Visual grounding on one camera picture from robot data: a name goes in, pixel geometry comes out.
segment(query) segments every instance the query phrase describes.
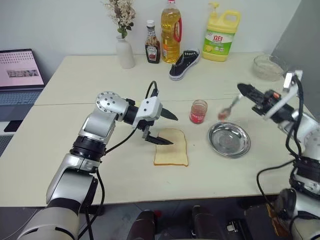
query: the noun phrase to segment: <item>shoe sole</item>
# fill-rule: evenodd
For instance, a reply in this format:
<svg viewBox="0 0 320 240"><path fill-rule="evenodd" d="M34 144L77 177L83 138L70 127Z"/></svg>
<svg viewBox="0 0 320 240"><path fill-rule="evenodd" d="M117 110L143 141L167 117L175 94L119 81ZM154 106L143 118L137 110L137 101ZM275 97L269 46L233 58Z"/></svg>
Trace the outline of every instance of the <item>shoe sole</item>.
<svg viewBox="0 0 320 240"><path fill-rule="evenodd" d="M185 69L180 75L178 75L178 76L172 76L172 75L169 74L169 78L170 78L171 80L173 80L173 81L179 81L179 80L181 80L181 79L184 77L184 75L185 75L185 73L187 72L187 70L188 70L189 68L191 68L192 66L196 65L196 64L199 62L199 60L200 60L200 52L199 52L198 57L194 60L194 62L193 62L192 64L190 64L189 66L187 66L186 69Z"/></svg>

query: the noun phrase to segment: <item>yellow detergent bottle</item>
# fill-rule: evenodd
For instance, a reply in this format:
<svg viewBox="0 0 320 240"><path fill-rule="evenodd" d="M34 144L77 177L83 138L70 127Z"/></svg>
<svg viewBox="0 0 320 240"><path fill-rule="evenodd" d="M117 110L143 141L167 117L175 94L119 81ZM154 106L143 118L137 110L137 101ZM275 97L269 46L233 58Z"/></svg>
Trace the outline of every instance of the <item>yellow detergent bottle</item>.
<svg viewBox="0 0 320 240"><path fill-rule="evenodd" d="M202 56L204 59L224 62L227 60L241 14L238 11L227 10L218 18L216 8L219 4L216 2L210 4L213 6L213 12L208 21Z"/></svg>

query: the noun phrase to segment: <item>slice of bread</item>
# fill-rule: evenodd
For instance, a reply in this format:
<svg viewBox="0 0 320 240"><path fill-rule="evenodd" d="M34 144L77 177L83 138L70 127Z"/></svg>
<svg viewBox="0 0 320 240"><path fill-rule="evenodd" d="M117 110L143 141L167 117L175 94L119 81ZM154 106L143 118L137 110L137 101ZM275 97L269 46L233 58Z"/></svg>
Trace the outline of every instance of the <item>slice of bread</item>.
<svg viewBox="0 0 320 240"><path fill-rule="evenodd" d="M159 137L171 141L171 145L156 145L154 165L182 165L188 166L187 142L185 134L178 129L165 128Z"/></svg>

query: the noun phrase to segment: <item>laptop screen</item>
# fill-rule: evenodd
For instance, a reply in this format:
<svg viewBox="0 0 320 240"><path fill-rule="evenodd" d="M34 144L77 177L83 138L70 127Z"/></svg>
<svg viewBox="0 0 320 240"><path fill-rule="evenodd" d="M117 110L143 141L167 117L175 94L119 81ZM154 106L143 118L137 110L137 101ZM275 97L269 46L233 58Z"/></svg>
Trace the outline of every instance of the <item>laptop screen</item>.
<svg viewBox="0 0 320 240"><path fill-rule="evenodd" d="M0 89L43 88L31 49L0 51Z"/></svg>

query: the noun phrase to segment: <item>green label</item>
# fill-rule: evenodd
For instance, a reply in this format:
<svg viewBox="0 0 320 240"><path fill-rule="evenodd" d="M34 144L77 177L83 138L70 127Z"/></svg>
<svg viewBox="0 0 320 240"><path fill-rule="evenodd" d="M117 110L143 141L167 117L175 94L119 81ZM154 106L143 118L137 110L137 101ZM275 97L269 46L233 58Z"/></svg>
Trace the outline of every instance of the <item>green label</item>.
<svg viewBox="0 0 320 240"><path fill-rule="evenodd" d="M203 51L209 54L228 55L234 36L234 33L207 30Z"/></svg>

